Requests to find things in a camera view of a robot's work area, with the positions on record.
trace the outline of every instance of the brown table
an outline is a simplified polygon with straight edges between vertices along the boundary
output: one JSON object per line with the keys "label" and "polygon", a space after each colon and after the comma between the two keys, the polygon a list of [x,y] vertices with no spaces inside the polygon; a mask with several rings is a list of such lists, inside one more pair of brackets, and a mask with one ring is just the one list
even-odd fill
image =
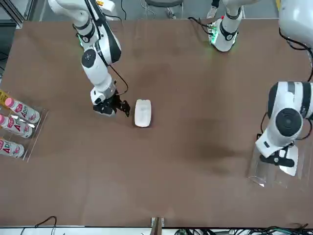
{"label": "brown table", "polygon": [[306,52],[289,48],[276,20],[244,20],[229,53],[188,20],[112,29],[123,50],[114,66],[130,87],[123,98],[150,99],[152,126],[92,111],[70,22],[26,22],[2,88],[50,112],[29,163],[0,158],[1,225],[50,215],[58,225],[148,226],[155,216],[166,226],[313,225],[312,192],[246,178],[270,87],[310,72]]}

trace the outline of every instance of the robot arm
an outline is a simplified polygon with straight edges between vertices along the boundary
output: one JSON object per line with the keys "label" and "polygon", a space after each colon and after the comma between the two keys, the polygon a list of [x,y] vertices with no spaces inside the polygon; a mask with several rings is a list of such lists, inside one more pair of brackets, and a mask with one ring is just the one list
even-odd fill
{"label": "robot arm", "polygon": [[115,82],[107,68],[119,60],[121,46],[97,2],[95,0],[48,0],[48,2],[56,14],[72,18],[81,39],[85,50],[81,64],[94,85],[90,92],[93,109],[107,116],[113,116],[119,109],[129,116],[130,106],[127,101],[120,100]]}
{"label": "robot arm", "polygon": [[269,124],[256,141],[261,160],[276,165],[293,167],[286,156],[279,156],[297,139],[303,127],[303,119],[313,119],[313,83],[278,82],[269,92]]}
{"label": "robot arm", "polygon": [[[259,0],[223,0],[226,13],[209,25],[209,42],[219,51],[229,51],[235,43],[238,27],[243,17],[241,7]],[[279,27],[287,38],[313,46],[313,1],[281,0]]]}

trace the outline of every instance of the transparent acrylic box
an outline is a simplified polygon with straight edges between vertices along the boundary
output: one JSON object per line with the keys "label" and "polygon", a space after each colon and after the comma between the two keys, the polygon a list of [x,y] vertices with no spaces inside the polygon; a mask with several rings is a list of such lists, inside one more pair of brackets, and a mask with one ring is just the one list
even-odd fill
{"label": "transparent acrylic box", "polygon": [[24,119],[20,118],[19,116],[17,116],[13,111],[6,109],[6,108],[0,108],[0,114],[8,116],[8,117],[12,117],[14,119],[17,119],[21,122],[25,122],[27,123],[30,127],[33,128],[33,133],[31,135],[31,137],[29,138],[23,138],[21,136],[17,136],[3,128],[0,129],[0,138],[3,138],[7,141],[12,141],[15,143],[19,143],[22,144],[25,148],[25,152],[23,154],[23,156],[21,156],[19,159],[22,159],[23,161],[29,161],[30,156],[32,154],[32,151],[35,147],[35,144],[37,142],[38,136],[40,134],[40,131],[45,123],[45,119],[47,117],[48,114],[48,110],[41,108],[41,107],[37,107],[37,106],[31,106],[33,109],[37,110],[40,114],[40,120],[36,123],[36,124],[31,124],[28,123],[27,121],[25,121]]}
{"label": "transparent acrylic box", "polygon": [[[310,126],[304,120],[302,135],[307,133]],[[296,174],[291,176],[280,169],[278,165],[264,163],[260,160],[260,152],[255,147],[253,149],[248,178],[262,187],[282,186],[284,188],[299,189],[306,191],[309,186],[309,176],[311,167],[311,155],[313,147],[313,137],[295,141],[298,147],[298,164]]]}

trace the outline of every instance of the chair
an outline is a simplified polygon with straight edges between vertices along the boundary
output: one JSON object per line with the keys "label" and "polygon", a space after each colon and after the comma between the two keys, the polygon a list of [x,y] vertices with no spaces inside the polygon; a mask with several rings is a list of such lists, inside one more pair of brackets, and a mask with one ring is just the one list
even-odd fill
{"label": "chair", "polygon": [[148,6],[154,6],[154,7],[163,7],[168,8],[169,12],[172,11],[172,7],[174,6],[181,6],[181,18],[183,16],[184,12],[184,0],[145,0],[146,1],[146,18],[148,18]]}

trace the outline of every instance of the black cable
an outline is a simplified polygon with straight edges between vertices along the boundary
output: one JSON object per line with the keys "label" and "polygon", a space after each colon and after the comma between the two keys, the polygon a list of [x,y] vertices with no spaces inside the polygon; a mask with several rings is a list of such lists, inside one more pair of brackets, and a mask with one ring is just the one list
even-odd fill
{"label": "black cable", "polygon": [[49,220],[54,219],[54,225],[52,227],[51,230],[51,235],[53,235],[53,230],[55,229],[55,227],[57,226],[57,217],[56,216],[50,216],[47,219],[45,219],[43,222],[40,222],[38,224],[35,225],[35,229],[38,228],[40,225],[44,224],[45,222],[48,222]]}
{"label": "black cable", "polygon": [[122,92],[122,93],[117,94],[117,95],[125,94],[125,93],[128,91],[128,84],[127,84],[127,82],[122,78],[121,75],[119,75],[119,73],[113,68],[112,65],[109,65],[109,66],[110,66],[110,67],[113,69],[113,71],[119,76],[119,78],[122,79],[122,81],[123,81],[123,82],[125,83],[125,85],[126,85],[126,90],[125,90],[124,92]]}
{"label": "black cable", "polygon": [[[90,14],[91,14],[91,17],[92,17],[92,20],[93,20],[94,24],[96,24],[96,17],[94,16],[94,13],[93,13],[93,11],[92,11],[92,9],[91,9],[91,6],[90,6],[89,1],[88,1],[88,0],[85,0],[85,4],[86,4],[86,6],[87,6],[87,8],[88,8],[88,11],[89,11]],[[97,32],[98,32],[98,39],[100,39],[100,38],[101,38],[100,30],[99,30],[99,28],[98,28],[96,25],[95,25],[95,27],[96,27]]]}
{"label": "black cable", "polygon": [[310,119],[307,119],[307,120],[309,121],[309,124],[310,124],[309,133],[305,137],[296,138],[296,140],[298,140],[298,141],[305,140],[307,137],[309,137],[311,135],[311,132],[312,132],[312,129],[313,129],[312,122],[311,122]]}
{"label": "black cable", "polygon": [[263,122],[264,122],[264,119],[265,119],[265,117],[266,117],[267,114],[268,114],[268,113],[265,112],[265,114],[264,114],[264,116],[263,116],[263,118],[262,118],[262,121],[261,121],[261,133],[262,133],[262,134],[263,134],[263,128],[262,128],[262,126],[263,126]]}
{"label": "black cable", "polygon": [[24,233],[25,229],[26,229],[26,228],[23,228],[23,229],[22,229],[22,231],[21,231],[21,234],[20,234],[20,235],[22,235],[22,234]]}
{"label": "black cable", "polygon": [[118,16],[109,16],[109,15],[107,15],[107,14],[104,14],[106,17],[112,17],[112,18],[118,18],[120,21],[122,21],[122,19],[120,18],[120,17],[118,17]]}
{"label": "black cable", "polygon": [[124,8],[123,8],[123,0],[121,0],[121,8],[122,8],[122,10],[123,10],[124,13],[125,13],[125,19],[124,19],[124,20],[126,20],[127,14],[126,14],[126,11],[125,11]]}
{"label": "black cable", "polygon": [[300,47],[294,47],[291,42],[287,41],[287,43],[289,44],[289,46],[292,48],[292,49],[295,49],[295,50],[306,50],[305,48],[300,48]]}
{"label": "black cable", "polygon": [[198,23],[198,24],[201,26],[202,30],[203,30],[206,34],[213,36],[212,33],[209,33],[208,31],[205,30],[204,27],[208,27],[208,25],[207,25],[207,24],[203,24],[203,23],[201,22],[200,18],[197,20],[197,19],[194,18],[194,17],[188,17],[188,19],[189,19],[189,20],[193,20],[193,21],[195,21],[196,23]]}
{"label": "black cable", "polygon": [[240,235],[240,234],[242,234],[243,233],[243,231],[245,231],[245,229],[243,229],[242,231],[240,231],[238,234],[236,234],[236,235]]}
{"label": "black cable", "polygon": [[4,53],[2,51],[0,51],[0,54],[5,55],[6,57],[9,57],[9,55],[7,53]]}
{"label": "black cable", "polygon": [[310,54],[310,57],[311,57],[311,59],[310,59],[310,61],[311,61],[311,74],[310,74],[309,79],[308,79],[308,82],[310,82],[311,79],[312,79],[312,76],[313,76],[313,65],[312,65],[313,52],[312,52],[311,48],[308,47],[308,46],[306,46],[306,45],[303,44],[303,43],[300,43],[300,42],[298,42],[298,41],[295,41],[295,40],[293,40],[293,39],[291,39],[291,38],[288,38],[288,37],[284,36],[284,35],[282,34],[280,28],[279,28],[279,35],[280,35],[283,39],[285,39],[287,42],[292,42],[292,43],[298,44],[298,45],[300,45],[300,46],[302,47],[302,48],[297,48],[297,47],[294,47],[293,45],[291,45],[290,43],[288,43],[289,46],[291,46],[291,48],[293,48],[293,49],[295,49],[295,50],[302,50],[302,49],[304,49],[304,50],[307,50],[308,53]]}

